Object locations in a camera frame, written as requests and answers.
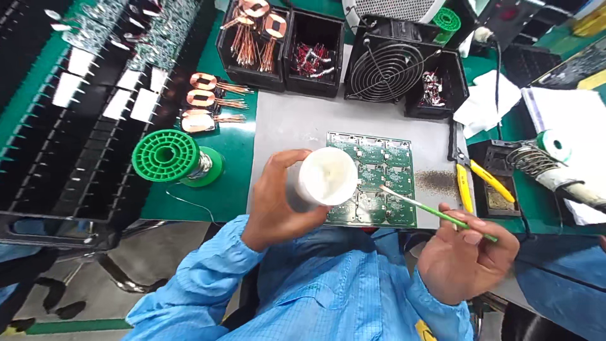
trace yellow-handled pliers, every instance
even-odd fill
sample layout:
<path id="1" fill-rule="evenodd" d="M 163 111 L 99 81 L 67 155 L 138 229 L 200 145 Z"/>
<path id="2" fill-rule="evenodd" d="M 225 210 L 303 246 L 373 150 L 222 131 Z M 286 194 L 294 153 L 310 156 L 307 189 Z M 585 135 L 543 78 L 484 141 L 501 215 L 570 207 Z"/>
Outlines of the yellow-handled pliers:
<path id="1" fill-rule="evenodd" d="M 499 194 L 501 194 L 505 200 L 510 203 L 516 202 L 513 195 L 503 186 L 499 180 L 495 179 L 491 173 L 488 173 L 484 168 L 480 167 L 475 161 L 469 160 L 469 158 L 463 154 L 460 148 L 457 148 L 456 156 L 456 179 L 459 184 L 459 192 L 461 193 L 461 201 L 463 201 L 463 207 L 469 212 L 473 213 L 473 204 L 471 202 L 471 194 L 469 191 L 469 183 L 467 182 L 467 170 L 465 166 L 468 166 L 475 174 L 486 181 L 492 186 Z"/>

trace person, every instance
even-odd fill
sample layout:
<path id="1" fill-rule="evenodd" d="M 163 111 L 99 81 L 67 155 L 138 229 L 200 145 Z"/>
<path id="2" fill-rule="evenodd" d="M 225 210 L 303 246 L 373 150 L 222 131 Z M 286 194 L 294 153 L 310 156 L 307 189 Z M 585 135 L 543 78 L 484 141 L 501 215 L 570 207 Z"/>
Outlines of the person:
<path id="1" fill-rule="evenodd" d="M 441 220 L 409 275 L 397 233 L 321 226 L 328 207 L 292 210 L 287 168 L 310 152 L 270 157 L 253 187 L 250 216 L 223 226 L 164 287 L 140 299 L 124 340 L 473 339 L 465 300 L 503 278 L 518 240 L 496 223 L 440 204 L 471 229 L 457 232 Z M 238 282 L 259 262 L 256 315 L 234 330 L 221 326 Z"/>

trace green tape roll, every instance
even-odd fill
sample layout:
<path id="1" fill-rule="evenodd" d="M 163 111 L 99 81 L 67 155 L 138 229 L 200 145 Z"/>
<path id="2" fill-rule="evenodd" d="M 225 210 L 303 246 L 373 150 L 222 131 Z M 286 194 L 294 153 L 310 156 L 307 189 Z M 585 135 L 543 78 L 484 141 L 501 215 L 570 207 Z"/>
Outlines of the green tape roll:
<path id="1" fill-rule="evenodd" d="M 459 16 L 453 10 L 445 7 L 438 10 L 432 22 L 440 28 L 440 33 L 433 40 L 437 44 L 446 44 L 454 33 L 461 28 Z"/>
<path id="2" fill-rule="evenodd" d="M 213 162 L 205 176 L 187 177 L 199 166 L 200 151 Z M 144 137 L 135 146 L 132 163 L 137 174 L 150 181 L 179 180 L 191 187 L 201 187 L 215 181 L 223 173 L 223 157 L 214 149 L 199 147 L 186 133 L 164 129 Z"/>

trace green pcb panel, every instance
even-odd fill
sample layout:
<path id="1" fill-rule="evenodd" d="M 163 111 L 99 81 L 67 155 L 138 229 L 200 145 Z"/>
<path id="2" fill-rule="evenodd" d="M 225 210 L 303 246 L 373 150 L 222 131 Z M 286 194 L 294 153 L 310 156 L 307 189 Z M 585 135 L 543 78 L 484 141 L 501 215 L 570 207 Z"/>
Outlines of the green pcb panel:
<path id="1" fill-rule="evenodd" d="M 358 188 L 343 204 L 333 206 L 326 225 L 416 228 L 416 208 L 382 192 L 384 184 L 394 192 L 415 198 L 415 178 L 410 141 L 328 132 L 328 147 L 343 150 L 358 167 Z"/>

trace green brush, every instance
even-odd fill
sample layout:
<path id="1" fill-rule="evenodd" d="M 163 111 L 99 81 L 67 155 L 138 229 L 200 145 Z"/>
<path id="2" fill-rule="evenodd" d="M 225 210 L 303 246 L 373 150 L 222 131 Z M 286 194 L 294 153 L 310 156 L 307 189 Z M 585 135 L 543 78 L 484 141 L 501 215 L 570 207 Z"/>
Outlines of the green brush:
<path id="1" fill-rule="evenodd" d="M 431 208 L 431 207 L 429 207 L 427 205 L 424 205 L 424 204 L 422 204 L 422 203 L 420 203 L 420 202 L 418 202 L 416 200 L 412 200 L 411 198 L 407 198 L 407 197 L 405 197 L 403 195 L 399 195 L 398 193 L 392 191 L 389 187 L 387 187 L 385 185 L 380 185 L 379 188 L 381 188 L 383 191 L 385 191 L 385 192 L 387 192 L 387 193 L 389 193 L 391 195 L 395 195 L 396 197 L 398 197 L 398 198 L 406 201 L 407 203 L 413 204 L 413 205 L 415 205 L 415 206 L 417 206 L 417 207 L 419 207 L 419 208 L 421 208 L 421 209 L 423 209 L 423 210 L 425 210 L 425 211 L 427 211 L 427 212 L 429 212 L 429 213 L 431 213 L 433 215 L 436 215 L 436 216 L 438 216 L 438 217 L 440 217 L 440 218 L 442 218 L 444 220 L 448 220 L 448 221 L 454 223 L 456 226 L 460 226 L 460 227 L 462 227 L 464 229 L 469 229 L 469 225 L 468 224 L 466 224 L 466 223 L 464 223 L 464 222 L 462 222 L 462 221 L 460 221 L 458 219 L 455 219 L 455 218 L 453 218 L 453 217 L 451 217 L 451 216 L 449 216 L 447 214 L 444 214 L 444 213 L 438 211 L 437 209 L 433 209 L 433 208 Z M 484 238 L 492 240 L 492 241 L 495 241 L 495 242 L 498 241 L 498 239 L 495 236 L 490 235 L 490 234 L 484 234 Z"/>

